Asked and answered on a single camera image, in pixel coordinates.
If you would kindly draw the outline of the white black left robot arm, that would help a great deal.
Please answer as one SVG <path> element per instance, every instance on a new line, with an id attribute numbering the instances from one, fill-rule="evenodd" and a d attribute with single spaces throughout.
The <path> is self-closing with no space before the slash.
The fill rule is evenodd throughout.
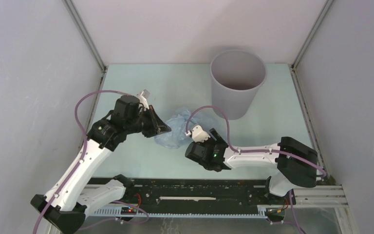
<path id="1" fill-rule="evenodd" d="M 108 203 L 133 200 L 134 183 L 123 175 L 113 177 L 92 192 L 82 191 L 97 168 L 128 135 L 141 133 L 150 138 L 171 131 L 148 104 L 149 95 L 147 90 L 136 96 L 122 95 L 114 109 L 92 125 L 82 149 L 61 179 L 46 194 L 32 198 L 31 205 L 41 218 L 63 234 L 74 234 L 89 215 Z"/>

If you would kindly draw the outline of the light blue plastic trash bag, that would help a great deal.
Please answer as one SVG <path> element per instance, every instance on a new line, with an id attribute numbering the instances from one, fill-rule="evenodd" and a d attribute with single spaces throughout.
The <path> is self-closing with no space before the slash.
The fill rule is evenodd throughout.
<path id="1" fill-rule="evenodd" d="M 192 111 L 186 107 L 176 109 L 174 114 L 165 121 L 165 124 L 171 128 L 171 131 L 154 137 L 155 143 L 160 146 L 169 149 L 178 149 L 181 146 L 189 142 L 186 136 L 186 124 L 188 118 L 191 116 Z M 220 126 L 218 121 L 208 115 L 199 111 L 190 120 L 188 129 L 191 130 L 193 126 L 201 125 L 205 131 L 209 131 L 211 128 L 217 128 Z"/>

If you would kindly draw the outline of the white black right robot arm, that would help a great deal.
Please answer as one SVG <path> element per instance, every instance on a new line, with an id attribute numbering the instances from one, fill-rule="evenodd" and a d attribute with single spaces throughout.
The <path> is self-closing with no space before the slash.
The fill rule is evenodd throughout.
<path id="1" fill-rule="evenodd" d="M 220 172 L 241 167 L 275 169 L 268 176 L 264 199 L 278 203 L 295 188 L 314 188 L 318 180 L 318 154 L 303 143 L 282 137 L 279 143 L 260 147 L 230 147 L 215 129 L 206 132 L 200 125 L 187 131 L 193 142 L 185 157 L 208 171 Z"/>

